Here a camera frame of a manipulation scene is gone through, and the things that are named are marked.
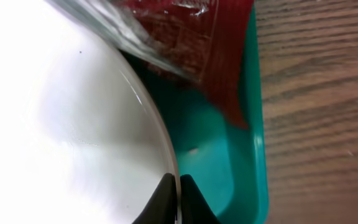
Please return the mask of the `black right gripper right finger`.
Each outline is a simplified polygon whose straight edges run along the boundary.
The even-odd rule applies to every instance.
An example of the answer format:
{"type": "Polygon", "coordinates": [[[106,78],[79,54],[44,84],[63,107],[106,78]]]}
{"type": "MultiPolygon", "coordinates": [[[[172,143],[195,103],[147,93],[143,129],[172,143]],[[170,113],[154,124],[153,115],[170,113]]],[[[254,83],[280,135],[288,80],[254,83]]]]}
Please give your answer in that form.
{"type": "Polygon", "coordinates": [[[220,224],[191,175],[180,177],[182,224],[220,224]]]}

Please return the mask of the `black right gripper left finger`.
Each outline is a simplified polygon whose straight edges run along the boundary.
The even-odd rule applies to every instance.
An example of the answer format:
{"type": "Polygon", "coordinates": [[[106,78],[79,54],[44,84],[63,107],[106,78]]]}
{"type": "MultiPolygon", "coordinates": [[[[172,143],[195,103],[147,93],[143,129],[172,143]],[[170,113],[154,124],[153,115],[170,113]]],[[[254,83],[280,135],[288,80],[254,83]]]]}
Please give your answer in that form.
{"type": "Polygon", "coordinates": [[[176,215],[177,188],[175,177],[166,173],[133,224],[174,224],[176,215]]]}

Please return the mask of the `large white plate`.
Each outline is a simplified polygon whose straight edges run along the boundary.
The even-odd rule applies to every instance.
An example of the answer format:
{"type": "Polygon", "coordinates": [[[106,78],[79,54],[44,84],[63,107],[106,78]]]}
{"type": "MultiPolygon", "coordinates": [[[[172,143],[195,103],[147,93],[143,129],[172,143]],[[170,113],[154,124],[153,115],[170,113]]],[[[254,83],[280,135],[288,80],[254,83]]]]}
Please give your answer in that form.
{"type": "Polygon", "coordinates": [[[0,1],[0,223],[133,223],[178,180],[122,54],[45,1],[0,1]]]}

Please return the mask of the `red snack wrapper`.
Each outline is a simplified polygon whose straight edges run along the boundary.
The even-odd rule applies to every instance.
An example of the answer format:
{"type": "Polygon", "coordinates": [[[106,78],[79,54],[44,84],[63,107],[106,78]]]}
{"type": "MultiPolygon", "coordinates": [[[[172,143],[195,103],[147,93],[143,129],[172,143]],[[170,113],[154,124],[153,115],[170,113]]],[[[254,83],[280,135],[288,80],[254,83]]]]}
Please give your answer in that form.
{"type": "Polygon", "coordinates": [[[238,128],[250,0],[51,0],[63,15],[157,74],[197,87],[238,128]]]}

